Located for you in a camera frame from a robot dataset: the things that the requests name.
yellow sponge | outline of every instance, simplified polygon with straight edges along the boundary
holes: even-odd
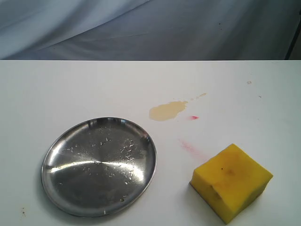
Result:
[[[263,192],[272,177],[231,144],[196,168],[190,184],[227,224]]]

white tabletop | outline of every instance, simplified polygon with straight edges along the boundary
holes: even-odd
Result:
[[[231,143],[274,177],[230,225],[299,225],[300,85],[301,61],[0,61],[1,225],[223,225],[188,182],[194,168]],[[176,118],[149,118],[152,107],[177,100],[188,103]],[[42,160],[67,129],[106,116],[151,135],[155,177],[118,214],[70,216],[44,195]]]

yellow cube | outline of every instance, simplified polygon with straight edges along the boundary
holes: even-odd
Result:
[[[196,168],[190,184],[227,224],[263,192],[272,177],[231,144]]]

pink smear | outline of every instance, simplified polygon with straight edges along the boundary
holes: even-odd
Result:
[[[196,120],[196,119],[198,119],[198,118],[199,118],[199,117],[194,116],[194,115],[189,117],[190,120]]]
[[[181,143],[182,148],[184,150],[186,150],[187,152],[189,152],[191,155],[193,155],[194,157],[197,157],[198,159],[200,159],[202,161],[208,160],[208,157],[205,154],[203,154],[200,150],[196,149],[191,144],[189,144],[188,142],[186,142],[182,139],[178,139],[178,140]]]

metal plate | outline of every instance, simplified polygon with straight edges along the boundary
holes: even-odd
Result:
[[[83,122],[61,135],[48,151],[41,179],[50,200],[80,217],[115,213],[147,188],[156,149],[138,125],[119,118]]]

